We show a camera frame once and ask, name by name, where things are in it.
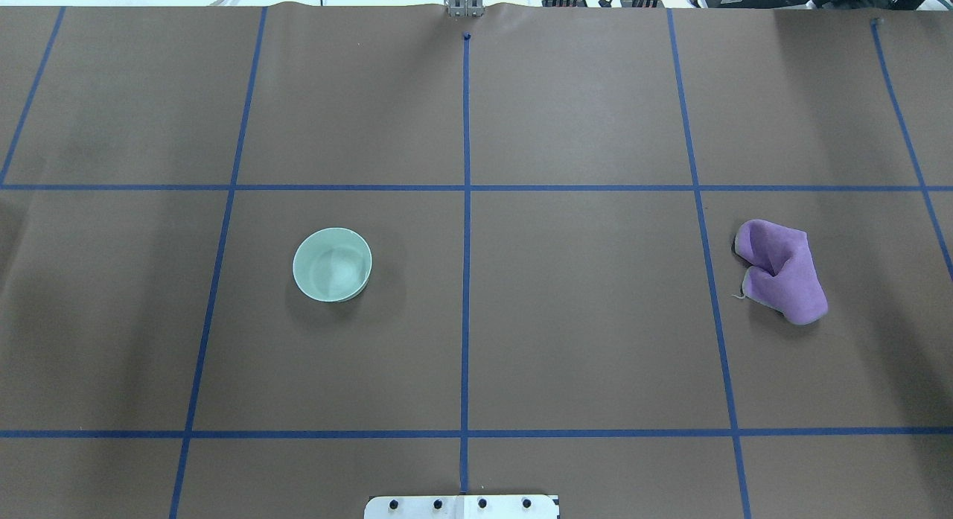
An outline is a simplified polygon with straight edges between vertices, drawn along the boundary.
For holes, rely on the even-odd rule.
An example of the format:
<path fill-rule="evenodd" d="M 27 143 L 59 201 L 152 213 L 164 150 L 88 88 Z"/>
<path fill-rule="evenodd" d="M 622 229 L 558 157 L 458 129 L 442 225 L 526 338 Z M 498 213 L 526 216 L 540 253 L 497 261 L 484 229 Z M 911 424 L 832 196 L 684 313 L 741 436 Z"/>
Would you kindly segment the mint green bowl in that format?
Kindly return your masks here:
<path fill-rule="evenodd" d="M 303 240 L 293 255 L 292 275 L 302 294 L 324 303 L 347 302 L 364 291 L 372 272 L 372 249 L 364 237 L 329 227 Z"/>

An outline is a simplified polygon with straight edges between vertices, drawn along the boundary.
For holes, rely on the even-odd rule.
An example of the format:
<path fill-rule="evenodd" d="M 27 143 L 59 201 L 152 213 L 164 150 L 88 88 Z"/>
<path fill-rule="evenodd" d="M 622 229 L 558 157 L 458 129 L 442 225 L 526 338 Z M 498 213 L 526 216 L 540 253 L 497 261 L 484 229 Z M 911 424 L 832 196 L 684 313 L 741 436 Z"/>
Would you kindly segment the white pedestal base plate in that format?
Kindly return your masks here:
<path fill-rule="evenodd" d="M 557 496 L 547 494 L 458 494 L 378 496 L 364 518 L 559 518 Z"/>

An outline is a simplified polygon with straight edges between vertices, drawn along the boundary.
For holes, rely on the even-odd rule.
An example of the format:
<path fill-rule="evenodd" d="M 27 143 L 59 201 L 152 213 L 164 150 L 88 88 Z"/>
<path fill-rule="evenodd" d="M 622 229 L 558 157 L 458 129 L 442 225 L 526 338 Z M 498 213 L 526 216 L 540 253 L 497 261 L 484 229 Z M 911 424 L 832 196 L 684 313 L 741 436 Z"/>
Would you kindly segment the purple cloth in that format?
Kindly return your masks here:
<path fill-rule="evenodd" d="M 806 232 L 754 218 L 736 231 L 734 252 L 748 263 L 743 299 L 779 312 L 793 325 L 811 325 L 827 315 L 829 302 Z"/>

